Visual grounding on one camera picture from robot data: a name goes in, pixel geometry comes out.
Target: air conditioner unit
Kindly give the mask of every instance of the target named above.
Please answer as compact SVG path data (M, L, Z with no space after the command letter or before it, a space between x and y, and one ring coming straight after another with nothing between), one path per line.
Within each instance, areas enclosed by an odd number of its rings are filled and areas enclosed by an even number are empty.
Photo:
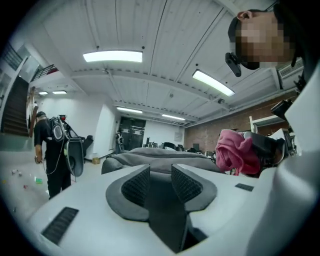
M291 63L277 69L279 76L280 85L283 90L288 90L294 88L296 85L294 81L298 81L298 76L302 75L304 70L304 63L302 58L297 58L294 67L291 66Z

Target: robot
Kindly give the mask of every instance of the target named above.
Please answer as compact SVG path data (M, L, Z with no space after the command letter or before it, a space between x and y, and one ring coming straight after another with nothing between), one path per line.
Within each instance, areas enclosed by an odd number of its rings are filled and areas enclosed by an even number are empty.
M320 63L285 117L302 153L259 179L173 164L131 166L72 185L43 205L26 237L48 255L275 255L312 213L320 188ZM150 206L171 189L184 210L175 247L153 231L176 222Z

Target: black head-mounted device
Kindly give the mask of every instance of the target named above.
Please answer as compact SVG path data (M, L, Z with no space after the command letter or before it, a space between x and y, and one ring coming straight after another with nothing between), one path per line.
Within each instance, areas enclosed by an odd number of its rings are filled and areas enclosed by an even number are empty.
M267 12L263 10L250 9L250 12ZM241 30L241 22L237 17L234 17L228 29L230 43L233 45L232 52L225 54L225 62L232 70L234 75L241 77L241 67L244 66L249 70L256 70L260 67L259 62L248 62L246 56L241 55L241 42L236 38L236 32Z

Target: doorway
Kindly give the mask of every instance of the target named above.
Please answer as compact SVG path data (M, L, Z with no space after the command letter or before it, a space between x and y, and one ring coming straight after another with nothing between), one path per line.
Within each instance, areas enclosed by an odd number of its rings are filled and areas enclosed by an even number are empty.
M145 134L145 126L145 120L130 117L121 117L120 129L122 131L124 150L130 151L135 148L142 147Z

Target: pink jacket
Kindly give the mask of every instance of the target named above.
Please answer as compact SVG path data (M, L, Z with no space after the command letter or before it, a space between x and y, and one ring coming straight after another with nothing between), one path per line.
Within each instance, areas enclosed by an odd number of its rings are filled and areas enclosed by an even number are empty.
M235 175L256 174L260 161L252 150L252 139L233 130L222 130L216 145L216 165L221 171L236 168Z

